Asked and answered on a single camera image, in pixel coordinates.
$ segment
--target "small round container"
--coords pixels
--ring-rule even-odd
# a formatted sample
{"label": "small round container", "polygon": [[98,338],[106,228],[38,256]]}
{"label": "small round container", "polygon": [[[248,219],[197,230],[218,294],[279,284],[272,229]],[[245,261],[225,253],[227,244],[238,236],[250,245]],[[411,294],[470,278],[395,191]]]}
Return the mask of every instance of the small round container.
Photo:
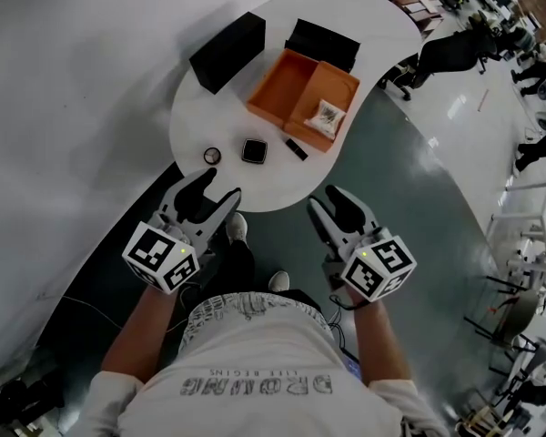
{"label": "small round container", "polygon": [[204,151],[204,161],[209,165],[216,165],[218,162],[220,162],[221,158],[222,156],[220,155],[220,151],[216,147],[209,147]]}

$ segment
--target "black square object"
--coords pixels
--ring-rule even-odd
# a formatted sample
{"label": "black square object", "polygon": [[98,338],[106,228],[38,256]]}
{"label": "black square object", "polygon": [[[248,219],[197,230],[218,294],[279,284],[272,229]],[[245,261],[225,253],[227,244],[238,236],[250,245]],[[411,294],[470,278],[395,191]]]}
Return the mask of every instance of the black square object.
{"label": "black square object", "polygon": [[262,164],[267,156],[267,143],[258,139],[247,139],[243,146],[242,159],[252,164]]}
{"label": "black square object", "polygon": [[376,257],[380,259],[380,262],[390,273],[397,272],[412,264],[409,256],[394,240],[373,246],[372,252],[376,254]]}
{"label": "black square object", "polygon": [[298,19],[293,34],[285,42],[285,48],[314,60],[328,62],[349,73],[356,62],[360,44],[325,27]]}
{"label": "black square object", "polygon": [[139,268],[137,265],[135,264],[130,264],[129,262],[127,263],[127,265],[134,271],[134,273],[140,278],[142,279],[145,283],[148,283],[150,285],[152,285],[154,288],[157,288],[159,290],[162,290],[162,287],[160,287],[159,283],[157,282],[156,278],[153,277],[152,275],[144,272],[141,268]]}
{"label": "black square object", "polygon": [[159,233],[147,229],[129,251],[128,256],[144,267],[157,271],[174,246],[175,243],[171,239],[164,238]]}
{"label": "black square object", "polygon": [[305,160],[306,158],[308,158],[308,154],[306,154],[306,151],[299,147],[293,139],[288,139],[287,141],[285,141],[285,144],[287,144],[288,147],[295,153],[295,155],[301,158],[301,160]]}
{"label": "black square object", "polygon": [[165,276],[164,281],[168,287],[173,290],[175,287],[189,279],[198,270],[198,266],[194,263],[194,258],[190,254],[187,258],[181,260],[172,270]]}
{"label": "black square object", "polygon": [[389,282],[384,286],[384,288],[382,288],[382,291],[376,294],[375,300],[378,300],[383,296],[389,295],[393,291],[398,290],[402,286],[404,280],[409,276],[409,274],[410,270],[408,272],[401,273],[400,275],[398,275],[398,277],[390,279]]}
{"label": "black square object", "polygon": [[362,293],[369,297],[384,278],[372,267],[362,260],[356,259],[350,266],[344,280],[357,287]]}
{"label": "black square object", "polygon": [[245,13],[190,57],[201,86],[216,94],[265,48],[265,20]]}

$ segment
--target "white floor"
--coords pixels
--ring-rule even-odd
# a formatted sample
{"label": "white floor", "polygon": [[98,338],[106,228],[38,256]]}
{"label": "white floor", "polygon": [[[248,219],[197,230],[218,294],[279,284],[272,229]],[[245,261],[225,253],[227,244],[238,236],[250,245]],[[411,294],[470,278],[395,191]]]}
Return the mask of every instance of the white floor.
{"label": "white floor", "polygon": [[[447,15],[430,37],[449,36],[462,30],[462,20]],[[432,76],[422,88],[411,90],[405,102],[392,84],[387,93],[429,141],[444,167],[469,203],[481,230],[488,236],[500,271],[521,241],[514,227],[494,224],[494,213],[537,208],[540,195],[533,192],[504,194],[511,183],[546,179],[546,158],[531,164],[514,179],[511,166],[518,143],[536,142],[541,137],[534,115],[546,110],[536,96],[521,97],[511,81],[511,69],[520,71],[515,60],[490,60],[480,75],[480,64],[467,72]]]}

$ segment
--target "black chair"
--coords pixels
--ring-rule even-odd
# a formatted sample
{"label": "black chair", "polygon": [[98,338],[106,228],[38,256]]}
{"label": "black chair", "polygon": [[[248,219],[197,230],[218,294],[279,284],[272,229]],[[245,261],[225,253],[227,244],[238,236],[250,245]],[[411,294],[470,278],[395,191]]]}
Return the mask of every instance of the black chair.
{"label": "black chair", "polygon": [[391,81],[402,91],[404,100],[410,100],[407,87],[418,89],[434,73],[468,71],[480,60],[483,64],[482,59],[495,55],[497,47],[487,25],[472,20],[471,25],[473,29],[425,44],[420,56],[411,56],[391,68],[379,87],[384,89]]}
{"label": "black chair", "polygon": [[[505,300],[496,309],[501,310],[501,319],[494,331],[486,330],[474,320],[463,317],[465,321],[475,327],[475,333],[488,339],[491,344],[499,346],[506,351],[528,351],[534,353],[536,345],[524,337],[522,333],[528,328],[540,300],[538,295],[532,291],[521,291],[517,296]],[[531,343],[533,349],[521,347],[517,339],[523,338],[526,343]]]}

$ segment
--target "orange box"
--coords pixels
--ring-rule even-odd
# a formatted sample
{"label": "orange box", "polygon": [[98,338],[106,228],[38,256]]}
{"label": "orange box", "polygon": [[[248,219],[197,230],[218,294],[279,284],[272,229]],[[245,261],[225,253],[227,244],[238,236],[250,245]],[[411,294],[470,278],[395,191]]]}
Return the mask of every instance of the orange box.
{"label": "orange box", "polygon": [[284,49],[247,101],[248,111],[283,128],[317,66],[316,60]]}
{"label": "orange box", "polygon": [[348,112],[358,86],[357,78],[335,66],[285,49],[248,100],[247,109],[326,152],[333,141],[304,121],[318,113],[322,99]]}
{"label": "orange box", "polygon": [[[319,101],[322,99],[340,110],[348,112],[359,84],[357,78],[350,76],[345,71],[329,63],[319,62],[283,130],[289,135],[326,152],[334,144],[334,141],[315,128],[308,127],[304,122],[318,113]],[[341,129],[344,118],[339,121],[336,136]]]}

